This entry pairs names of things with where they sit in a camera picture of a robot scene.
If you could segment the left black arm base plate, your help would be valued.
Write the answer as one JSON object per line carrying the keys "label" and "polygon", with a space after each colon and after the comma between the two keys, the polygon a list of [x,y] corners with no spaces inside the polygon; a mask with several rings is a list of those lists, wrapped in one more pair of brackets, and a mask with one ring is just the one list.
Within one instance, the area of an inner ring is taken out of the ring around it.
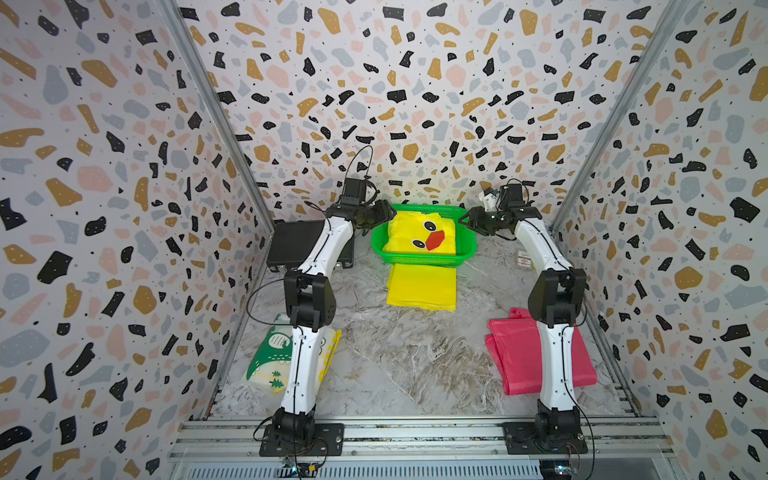
{"label": "left black arm base plate", "polygon": [[261,457],[340,456],[344,437],[343,423],[316,424],[314,432],[304,439],[278,433],[273,425],[269,425],[265,429],[259,455]]}

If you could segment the pink raincoat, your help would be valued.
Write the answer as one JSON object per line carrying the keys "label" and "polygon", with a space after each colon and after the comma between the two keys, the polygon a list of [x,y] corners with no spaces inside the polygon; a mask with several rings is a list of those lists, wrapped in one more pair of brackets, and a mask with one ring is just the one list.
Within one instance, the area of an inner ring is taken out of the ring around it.
{"label": "pink raincoat", "polygon": [[[524,308],[511,308],[506,318],[488,322],[490,333],[485,344],[499,370],[506,395],[539,394],[542,390],[545,370],[538,325]],[[573,332],[572,374],[568,379],[574,387],[595,385],[598,375],[582,335],[577,328],[568,331]]]}

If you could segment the plain yellow raincoat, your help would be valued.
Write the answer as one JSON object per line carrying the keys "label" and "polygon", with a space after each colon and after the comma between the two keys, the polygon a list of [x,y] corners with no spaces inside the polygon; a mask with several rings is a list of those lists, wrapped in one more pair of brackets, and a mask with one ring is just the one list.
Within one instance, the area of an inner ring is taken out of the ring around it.
{"label": "plain yellow raincoat", "polygon": [[387,282],[387,304],[429,311],[455,311],[457,271],[454,268],[395,264]]}

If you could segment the white green dinosaur raincoat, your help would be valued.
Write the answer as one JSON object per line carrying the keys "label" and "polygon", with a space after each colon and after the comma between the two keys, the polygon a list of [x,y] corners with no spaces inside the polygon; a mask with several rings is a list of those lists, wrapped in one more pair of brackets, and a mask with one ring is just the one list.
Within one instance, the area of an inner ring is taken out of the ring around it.
{"label": "white green dinosaur raincoat", "polygon": [[[271,326],[264,340],[256,350],[244,380],[272,393],[281,393],[289,384],[288,374],[292,355],[291,326],[283,326],[288,317],[281,313],[275,321],[279,326]],[[327,327],[318,347],[317,380],[315,392],[318,392],[322,381],[330,370],[331,363],[342,337],[340,330]]]}

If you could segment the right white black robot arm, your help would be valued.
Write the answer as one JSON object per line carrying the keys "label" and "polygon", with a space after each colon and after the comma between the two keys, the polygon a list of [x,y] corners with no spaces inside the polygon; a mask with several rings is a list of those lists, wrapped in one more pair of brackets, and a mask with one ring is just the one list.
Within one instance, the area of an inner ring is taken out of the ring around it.
{"label": "right white black robot arm", "polygon": [[547,452],[570,447],[584,453],[585,415],[573,393],[572,343],[586,273],[560,252],[521,182],[486,188],[479,198],[481,205],[471,208],[459,223],[484,236],[510,230],[539,272],[528,297],[528,311],[539,332],[543,374],[532,439]]}

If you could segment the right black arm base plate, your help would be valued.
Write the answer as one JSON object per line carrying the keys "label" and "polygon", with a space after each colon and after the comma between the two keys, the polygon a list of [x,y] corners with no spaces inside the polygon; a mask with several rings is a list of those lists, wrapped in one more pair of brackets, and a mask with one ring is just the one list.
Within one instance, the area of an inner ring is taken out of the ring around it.
{"label": "right black arm base plate", "polygon": [[589,450],[580,432],[547,431],[535,422],[504,422],[501,424],[508,455],[586,454]]}

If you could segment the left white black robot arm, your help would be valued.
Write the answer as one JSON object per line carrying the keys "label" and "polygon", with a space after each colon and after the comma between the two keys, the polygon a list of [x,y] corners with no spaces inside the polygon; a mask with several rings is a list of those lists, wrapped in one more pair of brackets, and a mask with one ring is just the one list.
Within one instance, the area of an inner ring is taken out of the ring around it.
{"label": "left white black robot arm", "polygon": [[337,307],[331,274],[357,230],[367,233],[395,215],[390,203],[378,197],[369,177],[346,178],[338,201],[323,211],[324,229],[307,257],[283,277],[292,332],[290,371],[281,405],[265,427],[261,455],[275,456],[290,448],[308,452],[323,442],[316,433],[316,386],[320,343]]}

